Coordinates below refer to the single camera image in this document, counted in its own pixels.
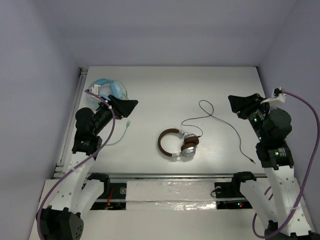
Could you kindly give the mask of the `brown silver headphones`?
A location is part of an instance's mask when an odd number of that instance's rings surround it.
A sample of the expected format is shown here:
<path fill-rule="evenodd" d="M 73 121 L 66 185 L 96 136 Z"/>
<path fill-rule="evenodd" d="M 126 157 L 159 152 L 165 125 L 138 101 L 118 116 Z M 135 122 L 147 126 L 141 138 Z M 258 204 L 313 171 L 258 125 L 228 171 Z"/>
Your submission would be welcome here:
<path fill-rule="evenodd" d="M 180 147 L 180 152 L 171 153 L 171 152 L 166 151 L 162 147 L 162 139 L 166 135 L 180 135 L 180 136 L 182 136 L 183 144 Z M 199 140 L 200 137 L 201 136 L 197 136 L 193 133 L 185 132 L 185 131 L 178 129 L 178 128 L 168 128 L 168 129 L 164 130 L 159 135 L 158 140 L 157 140 L 157 146 L 158 146 L 159 151 L 163 155 L 165 155 L 166 157 L 169 157 L 169 158 L 179 158 L 179 157 L 191 158 L 196 154 L 197 146 L 200 142 L 200 140 Z"/>

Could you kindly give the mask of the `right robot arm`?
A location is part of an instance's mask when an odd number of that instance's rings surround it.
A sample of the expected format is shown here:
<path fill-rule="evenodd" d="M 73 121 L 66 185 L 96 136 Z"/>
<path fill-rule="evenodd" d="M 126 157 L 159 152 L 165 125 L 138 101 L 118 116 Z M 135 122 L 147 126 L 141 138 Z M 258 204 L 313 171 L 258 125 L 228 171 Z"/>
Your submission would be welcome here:
<path fill-rule="evenodd" d="M 300 188 L 296 187 L 294 160 L 286 143 L 292 131 L 291 116 L 283 109 L 273 105 L 285 102 L 286 96 L 305 103 L 313 112 L 317 123 L 319 116 L 314 107 L 303 98 L 275 88 L 272 98 L 263 98 L 258 93 L 242 97 L 229 95 L 228 100 L 233 113 L 240 119 L 248 120 L 259 142 L 256 154 L 269 181 L 271 197 L 263 192 L 252 172 L 238 172 L 232 177 L 231 192 L 244 196 L 260 219 L 264 233 L 254 235 L 264 240 L 318 240 L 319 233 L 312 231 L 300 204 L 310 174 L 320 140 L 317 138 L 307 170 Z"/>

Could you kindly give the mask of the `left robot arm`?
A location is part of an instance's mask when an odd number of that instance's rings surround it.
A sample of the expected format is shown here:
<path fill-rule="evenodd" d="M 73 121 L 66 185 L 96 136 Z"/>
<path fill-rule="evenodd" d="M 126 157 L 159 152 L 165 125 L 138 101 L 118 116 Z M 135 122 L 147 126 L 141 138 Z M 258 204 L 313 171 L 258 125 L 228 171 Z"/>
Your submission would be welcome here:
<path fill-rule="evenodd" d="M 113 95 L 92 96 L 99 100 L 99 107 L 95 111 L 83 107 L 75 113 L 76 132 L 69 167 L 38 209 L 37 233 L 41 240 L 79 240 L 84 218 L 95 201 L 111 193 L 110 177 L 90 170 L 111 139 L 116 120 L 127 118 L 139 102 Z"/>

